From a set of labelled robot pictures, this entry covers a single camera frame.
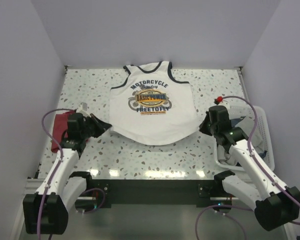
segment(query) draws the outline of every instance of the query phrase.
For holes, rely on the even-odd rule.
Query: gray wall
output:
[[[39,163],[41,116],[64,67],[29,0],[0,0],[0,240],[9,239],[27,176]]]
[[[281,1],[243,77],[253,104],[266,111],[275,171],[300,189],[300,0]]]
[[[243,66],[280,0],[32,0],[64,65]]]

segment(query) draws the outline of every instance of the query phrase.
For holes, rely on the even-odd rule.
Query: white tank top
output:
[[[171,74],[172,63],[161,61],[123,67],[125,82],[110,91],[112,130],[146,145],[166,145],[198,131],[191,86]]]

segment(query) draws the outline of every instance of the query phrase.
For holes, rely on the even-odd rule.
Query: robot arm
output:
[[[43,198],[44,205],[40,219],[41,233],[64,233],[68,224],[69,210],[82,192],[91,188],[90,173],[85,171],[71,173],[73,167],[80,159],[87,139],[98,138],[110,127],[110,124],[101,121],[93,114],[88,114],[86,103],[82,103],[76,113],[68,117],[67,137],[64,137],[60,143],[63,158],[61,159],[59,150],[42,185],[34,194],[27,194],[23,199],[24,223],[27,233],[37,233],[40,203]]]
[[[200,126],[200,132],[213,136],[216,142],[223,146],[240,163],[250,176],[255,187],[240,180],[232,171],[224,171],[214,176],[217,188],[232,194],[254,210],[260,225],[271,231],[283,224],[299,217],[299,207],[294,204],[277,186],[285,189],[300,203],[300,191],[296,187],[289,188],[279,179],[259,157],[254,148],[252,153],[248,149],[248,137],[239,127],[232,127],[227,108],[217,105],[209,108]],[[267,174],[272,176],[271,182],[260,166],[253,159],[253,155]]]

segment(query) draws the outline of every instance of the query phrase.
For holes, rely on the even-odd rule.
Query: red garment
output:
[[[73,110],[73,111],[67,111],[65,113],[55,115],[52,136],[58,141],[58,143],[61,142],[61,137],[64,131],[68,129],[68,125],[67,125],[68,116],[74,113],[75,111]],[[51,152],[56,153],[58,152],[58,150],[59,150],[58,145],[54,141],[52,141]]]

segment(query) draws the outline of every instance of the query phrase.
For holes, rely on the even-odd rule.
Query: speckled tabletop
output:
[[[218,96],[244,92],[236,70],[172,69],[178,81],[189,81],[196,111],[202,120]],[[58,108],[76,109],[81,102],[88,111],[107,122],[110,88],[122,84],[128,74],[123,69],[69,69],[60,95]],[[213,179],[225,169],[216,165],[215,140],[196,132],[180,141],[164,146],[149,146],[118,133],[107,131],[91,138],[74,171],[90,171],[95,179]],[[56,154],[47,139],[38,178],[45,178]],[[244,172],[239,178],[249,181]]]

